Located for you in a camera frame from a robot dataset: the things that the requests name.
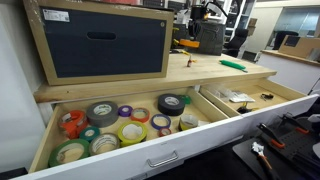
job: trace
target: chair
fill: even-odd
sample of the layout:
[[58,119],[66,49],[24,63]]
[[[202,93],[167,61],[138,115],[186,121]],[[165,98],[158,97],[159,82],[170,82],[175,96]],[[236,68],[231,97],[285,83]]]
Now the chair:
[[232,40],[224,45],[225,49],[222,51],[222,53],[232,57],[237,57],[240,47],[247,39],[248,32],[248,29],[237,28]]
[[276,35],[276,39],[274,40],[274,46],[272,50],[278,50],[280,48],[282,41],[284,40],[286,35],[299,36],[298,33],[293,31],[278,31]]

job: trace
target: duct tape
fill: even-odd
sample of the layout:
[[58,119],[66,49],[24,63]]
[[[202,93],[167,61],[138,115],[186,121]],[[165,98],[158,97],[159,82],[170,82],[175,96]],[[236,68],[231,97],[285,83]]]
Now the duct tape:
[[150,112],[146,108],[136,108],[131,112],[130,119],[132,121],[139,121],[145,123],[149,120]]
[[147,139],[148,129],[138,121],[128,121],[123,123],[118,129],[120,146],[131,146]]
[[169,128],[171,125],[171,119],[167,115],[156,114],[151,118],[150,123],[153,128],[160,130],[161,128]]
[[49,166],[54,167],[89,157],[89,142],[83,139],[66,141],[50,154]]
[[184,100],[174,94],[163,94],[158,98],[158,110],[168,116],[179,116],[185,107]]
[[63,115],[58,123],[69,139],[78,138],[80,132],[88,126],[85,112],[80,110],[73,110]]
[[171,134],[171,130],[169,128],[161,128],[159,130],[159,137],[167,136]]
[[80,133],[80,139],[84,139],[88,142],[91,142],[94,138],[100,135],[100,130],[97,127],[87,127]]
[[102,154],[105,152],[113,151],[120,147],[119,138],[112,133],[101,134],[96,137],[89,147],[89,152],[91,156]]
[[111,101],[92,104],[87,109],[89,124],[98,128],[107,127],[115,123],[118,118],[118,105]]
[[125,105],[121,106],[118,109],[118,113],[121,117],[129,117],[131,115],[132,107]]
[[198,127],[198,124],[199,124],[198,118],[193,115],[183,114],[180,117],[179,127],[180,127],[180,130],[182,131]]

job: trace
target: drawer handle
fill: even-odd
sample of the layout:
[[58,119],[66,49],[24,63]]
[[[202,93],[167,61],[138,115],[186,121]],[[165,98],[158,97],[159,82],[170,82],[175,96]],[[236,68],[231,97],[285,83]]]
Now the drawer handle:
[[167,160],[164,160],[164,161],[161,161],[161,162],[158,162],[157,164],[152,164],[150,159],[148,159],[147,162],[148,162],[150,167],[155,168],[155,167],[161,166],[163,164],[169,163],[169,162],[174,161],[174,160],[179,158],[179,156],[178,156],[176,151],[173,151],[173,154],[174,154],[174,157],[172,157],[170,159],[167,159]]

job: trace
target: open drawer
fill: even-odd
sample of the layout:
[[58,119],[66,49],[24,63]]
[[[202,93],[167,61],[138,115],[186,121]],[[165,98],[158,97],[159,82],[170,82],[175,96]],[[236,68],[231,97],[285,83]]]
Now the open drawer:
[[[58,119],[63,114],[74,109],[85,110],[95,102],[108,100],[117,103],[118,106],[127,104],[134,108],[145,107],[150,111],[150,117],[152,117],[154,114],[160,113],[157,109],[157,98],[165,93],[189,95],[191,104],[186,105],[184,114],[193,114],[201,120],[202,123],[200,124],[206,125],[179,132],[179,116],[170,117],[172,121],[170,129],[173,134],[159,138],[158,131],[148,121],[145,123],[148,128],[146,142],[48,168],[48,159],[52,150],[68,140],[57,126]],[[30,168],[30,174],[21,178],[59,179],[69,177],[72,179],[89,179],[92,178],[93,174],[95,179],[134,177],[161,166],[157,165],[159,162],[161,164],[164,161],[169,163],[170,161],[183,160],[242,135],[247,125],[241,123],[241,117],[228,118],[227,115],[192,88],[57,104]],[[101,133],[111,132],[116,134],[119,126],[125,121],[130,120],[129,118],[119,117],[116,123],[106,128],[100,128],[100,131]]]
[[[249,95],[255,100],[255,102],[249,102],[247,108],[257,108],[257,111],[260,111],[263,108],[306,97],[305,94],[301,94],[293,89],[284,87],[267,79],[225,82],[202,86],[200,93],[230,117],[240,115],[240,113],[237,112],[237,109],[241,107],[243,103],[234,103],[231,101],[221,100],[219,97],[214,95],[214,91],[217,89],[217,87],[223,87],[231,91],[240,91]],[[260,97],[261,94],[272,94],[274,97],[271,100],[264,100]]]

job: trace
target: screwdriver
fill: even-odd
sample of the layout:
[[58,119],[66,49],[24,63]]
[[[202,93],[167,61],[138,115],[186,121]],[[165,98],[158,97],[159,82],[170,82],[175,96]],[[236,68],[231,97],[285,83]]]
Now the screwdriver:
[[245,66],[242,66],[240,64],[237,64],[237,63],[234,63],[234,62],[231,62],[231,61],[227,61],[227,60],[220,60],[221,64],[225,65],[225,66],[229,66],[229,67],[233,67],[235,69],[240,69],[241,71],[243,72],[248,72],[246,70],[246,67]]

